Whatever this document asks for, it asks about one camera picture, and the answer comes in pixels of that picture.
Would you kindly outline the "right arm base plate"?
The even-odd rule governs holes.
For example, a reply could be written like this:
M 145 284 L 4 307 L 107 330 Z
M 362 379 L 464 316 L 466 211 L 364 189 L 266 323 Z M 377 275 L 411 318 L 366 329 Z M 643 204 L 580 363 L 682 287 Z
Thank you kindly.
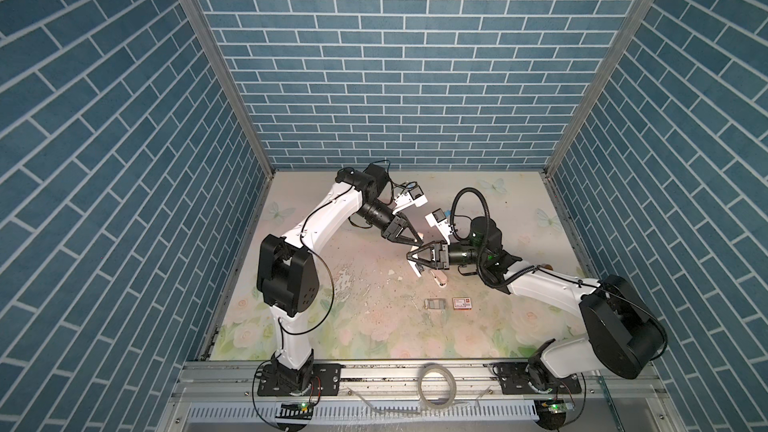
M 495 362 L 488 366 L 491 375 L 499 383 L 504 395 L 565 394 L 576 396 L 582 392 L 577 375 L 557 378 L 543 366 L 528 362 Z

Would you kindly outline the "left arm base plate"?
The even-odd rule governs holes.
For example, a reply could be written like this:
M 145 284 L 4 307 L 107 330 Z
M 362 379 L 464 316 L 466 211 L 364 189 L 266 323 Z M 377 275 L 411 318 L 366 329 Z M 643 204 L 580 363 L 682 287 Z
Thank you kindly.
M 321 398 L 337 396 L 343 366 L 340 363 L 313 363 L 311 367 L 290 369 L 278 361 L 267 362 L 256 379 L 259 397 L 304 395 L 314 386 Z

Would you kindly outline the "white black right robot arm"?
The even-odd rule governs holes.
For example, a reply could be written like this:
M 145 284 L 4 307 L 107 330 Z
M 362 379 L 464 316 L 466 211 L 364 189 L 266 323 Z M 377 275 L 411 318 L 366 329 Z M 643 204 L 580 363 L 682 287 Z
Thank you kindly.
M 669 337 L 665 327 L 629 281 L 618 275 L 603 279 L 568 276 L 509 253 L 478 189 L 461 189 L 452 204 L 457 206 L 468 194 L 482 207 L 481 215 L 470 220 L 468 233 L 458 234 L 456 215 L 450 213 L 437 224 L 444 240 L 415 247 L 406 258 L 432 270 L 472 265 L 474 275 L 485 286 L 556 307 L 584 326 L 583 335 L 548 339 L 528 358 L 525 373 L 533 390 L 548 393 L 565 378 L 601 369 L 635 379 L 666 352 Z

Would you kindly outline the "red staple box sleeve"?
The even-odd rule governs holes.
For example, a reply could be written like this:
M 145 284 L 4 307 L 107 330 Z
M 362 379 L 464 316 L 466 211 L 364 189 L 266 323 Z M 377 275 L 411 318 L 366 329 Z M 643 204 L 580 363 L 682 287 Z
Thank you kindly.
M 473 305 L 469 297 L 454 297 L 452 299 L 452 307 L 456 311 L 469 311 L 473 308 Z

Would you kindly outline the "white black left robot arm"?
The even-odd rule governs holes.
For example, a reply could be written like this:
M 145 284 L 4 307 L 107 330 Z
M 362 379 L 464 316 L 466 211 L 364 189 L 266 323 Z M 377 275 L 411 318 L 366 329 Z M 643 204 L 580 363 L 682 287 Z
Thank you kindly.
M 382 161 L 364 170 L 340 169 L 325 198 L 281 236 L 268 235 L 260 245 L 257 290 L 269 307 L 277 331 L 276 366 L 302 373 L 314 361 L 306 311 L 320 285 L 317 266 L 326 266 L 320 252 L 343 223 L 354 215 L 378 229 L 389 242 L 420 246 L 423 240 L 404 214 L 427 198 L 416 182 L 396 185 Z

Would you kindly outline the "cardboard staple tray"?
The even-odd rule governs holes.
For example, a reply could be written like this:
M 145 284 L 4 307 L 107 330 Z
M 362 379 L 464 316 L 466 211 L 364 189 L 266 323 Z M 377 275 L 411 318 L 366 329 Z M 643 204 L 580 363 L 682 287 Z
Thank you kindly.
M 424 300 L 424 309 L 428 311 L 442 311 L 447 309 L 444 298 L 427 298 Z

